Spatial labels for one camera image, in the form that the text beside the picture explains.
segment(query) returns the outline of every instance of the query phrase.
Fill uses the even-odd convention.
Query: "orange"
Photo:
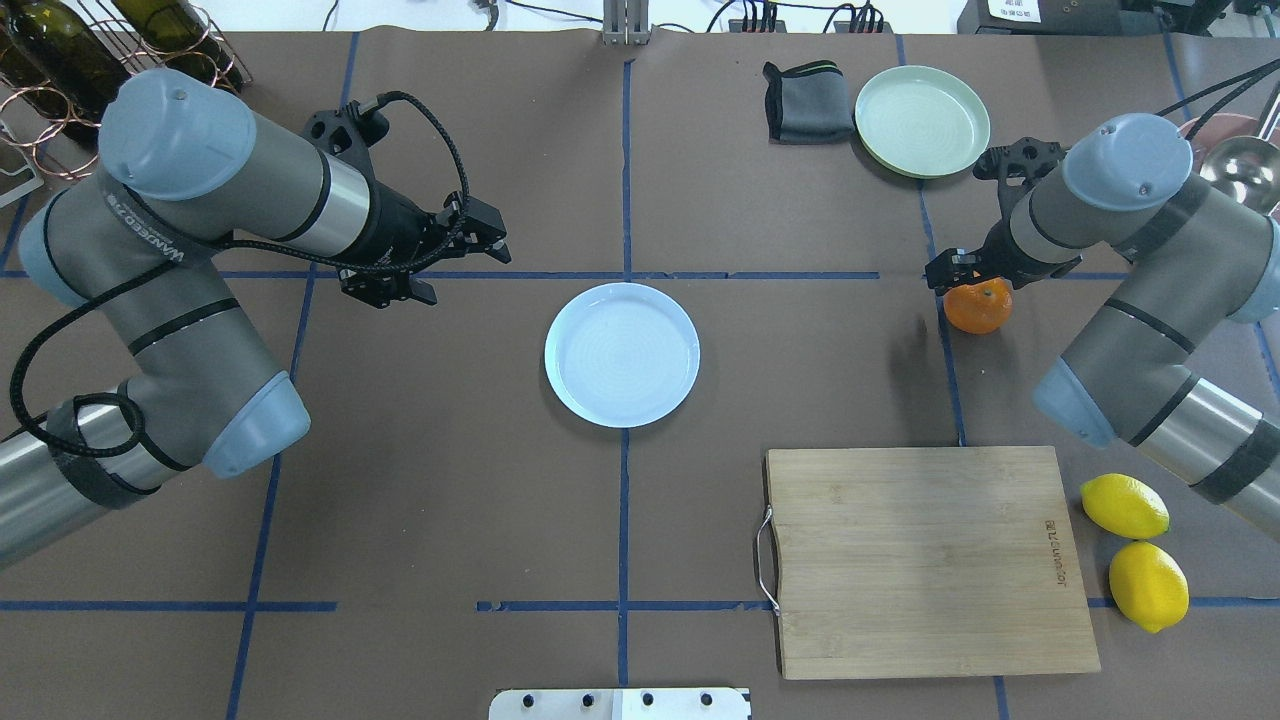
[[[960,331],[987,334],[1014,313],[1014,291],[1005,278],[954,287],[942,296],[942,311]]]

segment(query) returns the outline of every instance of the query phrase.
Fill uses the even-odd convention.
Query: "bottle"
[[[214,63],[219,69],[232,64],[230,58],[216,40],[210,37],[209,27],[187,0],[111,0],[142,40],[161,53],[200,53],[170,58],[165,65],[187,73],[202,81],[214,79]],[[243,90],[244,78],[232,67],[227,82],[237,91]]]
[[[99,123],[129,72],[74,10],[56,0],[4,0],[13,44],[70,97],[86,120]]]
[[[4,27],[6,18],[4,5],[0,5],[0,81],[13,90],[37,87],[49,82],[45,73],[40,72],[40,68],[9,40]],[[22,99],[46,120],[60,123],[67,119],[67,100],[55,92],[28,92]],[[63,133],[86,149],[92,149],[97,143],[97,128],[77,122],[67,123]]]

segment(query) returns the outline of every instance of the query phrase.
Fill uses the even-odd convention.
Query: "gray cloth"
[[[769,88],[764,114],[769,137],[785,145],[842,142],[854,135],[849,83],[831,60],[814,60],[790,70],[764,64]]]

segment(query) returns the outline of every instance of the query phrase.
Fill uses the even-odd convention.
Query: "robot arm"
[[[1133,269],[1036,388],[1037,406],[1096,447],[1124,439],[1280,539],[1280,429],[1183,365],[1222,319],[1280,306],[1280,225],[1192,173],[1190,146],[1155,115],[1114,118],[1065,159],[1024,138],[974,173],[1000,179],[1002,219],[980,250],[931,261],[929,286],[1023,287],[1110,245]]]
[[[376,181],[367,147],[388,131],[378,110],[401,97],[317,113],[297,136],[174,70],[120,88],[100,133],[105,172],[41,209],[19,255],[73,307],[134,281],[101,309],[141,373],[0,443],[0,569],[193,465],[234,477],[307,432],[288,373],[209,263],[220,250],[279,247],[335,265],[343,292],[376,307],[434,304],[412,272],[435,260],[511,260],[500,214],[468,196],[461,165],[462,192],[439,214]],[[233,242],[236,229],[273,240]]]

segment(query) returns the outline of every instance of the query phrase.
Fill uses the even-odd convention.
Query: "cutting board handle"
[[[773,529],[773,506],[764,506],[764,519],[760,520],[760,527],[755,530],[755,582],[760,585],[760,592],[764,597],[769,598],[769,605],[773,606],[773,615],[777,618],[782,616],[782,609],[778,607],[778,601],[774,600],[773,593],[769,592],[768,585],[764,584],[764,569],[760,565],[760,536],[764,534],[764,528]]]

